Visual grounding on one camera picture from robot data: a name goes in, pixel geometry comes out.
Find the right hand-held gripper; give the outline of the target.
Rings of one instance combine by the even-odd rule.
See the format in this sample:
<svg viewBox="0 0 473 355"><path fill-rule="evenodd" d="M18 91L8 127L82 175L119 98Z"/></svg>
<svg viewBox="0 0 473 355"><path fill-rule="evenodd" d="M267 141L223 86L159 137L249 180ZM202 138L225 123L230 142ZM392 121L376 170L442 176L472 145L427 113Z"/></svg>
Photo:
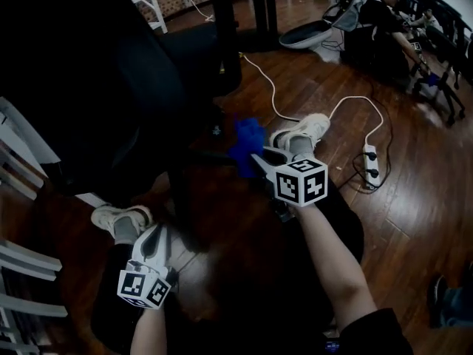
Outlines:
<svg viewBox="0 0 473 355"><path fill-rule="evenodd" d="M325 163L307 158L293 161L292 153L271 146L263 148L262 156L251 153L250 157L251 168L265 192L289 206L309 206L328 195Z"/></svg>

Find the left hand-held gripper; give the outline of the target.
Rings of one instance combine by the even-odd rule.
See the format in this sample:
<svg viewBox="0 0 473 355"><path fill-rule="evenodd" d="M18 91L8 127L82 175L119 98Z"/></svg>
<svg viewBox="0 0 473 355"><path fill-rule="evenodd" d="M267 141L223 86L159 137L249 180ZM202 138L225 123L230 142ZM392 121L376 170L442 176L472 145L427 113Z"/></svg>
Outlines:
<svg viewBox="0 0 473 355"><path fill-rule="evenodd" d="M117 295L134 307L161 309L174 286L174 269L167 266L170 256L169 228L149 227L136 240L132 259L120 271Z"/></svg>

